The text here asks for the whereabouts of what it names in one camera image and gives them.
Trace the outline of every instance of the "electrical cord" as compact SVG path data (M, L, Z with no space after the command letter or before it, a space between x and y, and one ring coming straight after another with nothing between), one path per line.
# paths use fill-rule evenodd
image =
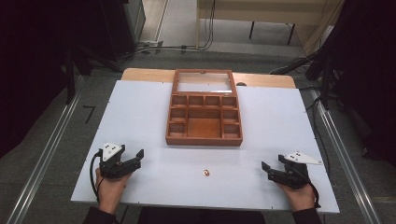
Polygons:
M320 96L314 100L314 103L307 107L305 111L308 111L310 108L312 108L312 120L313 120L313 129L314 129L314 136L315 138L319 138L320 143L322 144L323 151L326 156L326 163L327 163L327 175L329 178L331 178L331 165L330 165L330 159L329 159L329 153L327 151L327 148L324 145L323 139L321 137L321 134L318 130L318 125L316 122L316 114L318 113L318 104L320 102Z
M299 91L305 91L305 90L314 90L314 91L320 91L321 87L303 87L303 88L299 88Z
M97 187L97 189L96 189L96 190L97 190L96 192L98 193L98 196L97 196L97 199L96 199L96 200L97 200L98 202L100 202L100 201L99 201L99 187L100 187L100 185L102 184L102 182L103 182L104 180L105 180L105 178L102 177L102 179L100 180L100 182L99 182L99 184L98 184L98 187Z
M215 10L216 10L216 0L213 1L211 12L210 12L210 18L209 18L209 37L206 40L205 44L203 46L199 46L198 49L195 46L192 45L182 45L182 46L163 46L163 47L143 47L141 49L137 49L136 51L123 55L122 58L126 58L123 62L118 63L117 66L121 66L125 64L129 58L139 52L144 52L148 50L158 50L158 49L169 49L169 50L179 50L179 51L192 51L192 52L197 52L197 51L205 51L209 49L212 44L213 44L213 36L214 36L214 17L215 17Z
M335 7L334 11L332 12L332 15L330 16L330 18L329 18L328 21L326 22L326 26L325 26L325 27L328 27L330 21L332 20L332 17L334 16L335 11L337 10L337 8L339 8L341 2L342 2L342 1L339 1L339 2L338 2L337 6ZM320 16L320 20L323 18L324 9L326 8L327 4L328 4L328 2L327 2L327 0L326 0L326 3L325 3L325 5L324 5L324 7L323 7L323 9L322 9L322 13L321 13L321 16ZM318 25L319 25L320 20L318 20L318 23L317 23L317 25L315 26L315 28L312 30L312 32L314 32L314 31L318 28ZM318 39L317 39L314 43L312 43L310 46L308 46L306 49L311 49L311 48L313 48L319 41L321 42L321 39L323 38L323 36L318 37ZM296 56L294 56L294 58L290 61L290 63L292 63L292 62L295 61L296 59L299 59L299 57L300 57L303 53L304 53L304 48L302 48L299 52L297 52ZM304 57L305 57L310 63L314 63L314 61L309 60L306 56L304 56ZM274 71L276 71L276 70L278 70L278 69L282 69L282 68L286 68L286 67L288 67L288 66L286 65L286 66L282 66L282 67L278 67L278 68L276 68L276 69L273 69L272 71L270 71L269 74L271 74L272 72L274 72Z
M102 157L102 155L103 155L102 150L96 152L96 153L93 155L93 157L92 157L91 165L90 165L90 180L91 180L91 186L92 186L93 193L94 193L95 196L96 196L96 201L98 201L98 202L99 202L99 194L98 194L98 190L96 189L96 186L95 186L95 183L94 183L94 180L93 180L93 174L92 174L92 172L93 172L93 163L95 162L96 158Z

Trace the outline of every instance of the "black cable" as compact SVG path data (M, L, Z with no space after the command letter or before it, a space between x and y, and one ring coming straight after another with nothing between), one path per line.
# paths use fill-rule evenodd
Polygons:
M212 11L210 12L210 20L209 20L209 38L207 39L207 41L203 47L199 47L199 48L203 48L201 50L207 50L210 48L210 46L212 46L213 35L214 35L213 20L215 19L215 10L216 10L216 0L213 0Z
M98 195L98 191L96 190L96 186L95 183L93 181L93 175L92 175L92 171L93 171L93 163L95 162L97 157L101 157L102 156L102 151L98 151L96 152L91 160L91 165L90 165L90 180L91 180L91 186L92 186L92 190L93 193L95 193L96 199L99 200L99 195Z
M321 16L320 16L319 21L323 18L324 8L325 8L326 6L327 6L327 0L326 0L326 3L324 4L324 7L323 7L323 9L322 9L322 14L321 14ZM320 37L319 37L319 47L320 47L320 45L321 45L321 39L323 38L323 36L320 36Z
M321 90L321 87L303 87L303 88L299 88L298 90L300 90L300 91L305 91L305 90L320 91L320 90Z
M117 66L121 66L121 65L125 64L131 58L132 55L133 54L128 55L128 57L126 57L122 63L118 63Z
M308 111L312 106L314 106L314 104L317 102L317 101L319 101L320 100L320 97L318 97L317 99L315 99L314 100L314 103L312 104L312 105L310 105L309 107L307 107L306 109L305 109L305 111Z
M331 177L331 166L330 166L329 154L327 152L327 148L325 147L325 145L323 143L323 139L322 139L321 134L318 130L318 125L317 125L317 121L316 121L316 114L318 113L318 104L319 104L319 101L316 101L314 104L314 107L312 108L312 119L314 121L314 136L316 138L317 134L318 134L319 141L323 146L323 151L324 151L324 154L326 155L326 162L327 162L327 175L330 178Z
M330 21L332 20L332 16L334 15L335 11L336 11L337 8L339 7L340 3L341 3L341 1L338 2L337 6L335 7L334 11L332 12L332 15L330 16L329 20L326 22L325 27L328 27ZM322 14L321 14L320 20L321 20L321 18L323 17L324 9L326 8L326 6L327 6L327 0L326 0L326 3L325 3L325 5L324 5L324 7L323 7L323 9L322 9ZM312 30L312 32L314 32L315 29L318 28L318 25L319 25L320 20L318 20L317 25L316 25L315 28ZM323 37L323 36L320 36L314 43L312 43L309 47L307 47L307 49L313 48L313 47L318 43L318 41L321 41L322 37ZM299 57L300 57L300 55L302 55L303 53L304 53L304 47L303 47L299 52L297 52L296 56L294 56L294 58L290 61L289 64L291 64L291 63L295 62L296 60L300 59ZM318 63L318 62L314 62L314 61L309 60L306 56L304 56L304 58L306 58L310 63ZM287 67L287 66L282 66L282 67L276 68L276 69L272 70L271 72L274 72L274 71L279 70L279 69L284 68L284 67Z
M99 187L100 187L100 185L102 184L102 182L103 182L104 180L105 180L105 178L102 177L102 179L100 180L100 182L99 182L99 184L98 184L98 187L96 188L96 192L97 192L96 201L98 201L98 202L100 202L100 200L99 200Z

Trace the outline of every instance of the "sleeve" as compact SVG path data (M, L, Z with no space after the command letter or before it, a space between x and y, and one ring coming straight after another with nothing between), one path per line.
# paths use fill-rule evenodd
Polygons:
M293 218L296 224L321 224L317 209L315 208L293 212Z
M96 207L90 207L83 224L113 224L115 221L116 216L103 212Z

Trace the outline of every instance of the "wooden board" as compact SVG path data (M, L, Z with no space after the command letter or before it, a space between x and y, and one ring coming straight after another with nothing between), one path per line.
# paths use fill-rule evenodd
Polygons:
M121 80L173 82L174 75L175 70L128 68ZM243 82L249 87L296 88L291 76L233 73L233 81L235 85Z

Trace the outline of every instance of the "wrist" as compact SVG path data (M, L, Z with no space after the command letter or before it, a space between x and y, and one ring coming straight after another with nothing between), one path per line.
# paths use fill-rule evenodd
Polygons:
M115 215L116 210L117 210L117 204L114 203L106 203L106 202L100 202L99 203L99 210L109 213L111 215Z
M298 212L305 209L310 209L315 207L315 202L311 198L299 198L290 199L291 211Z

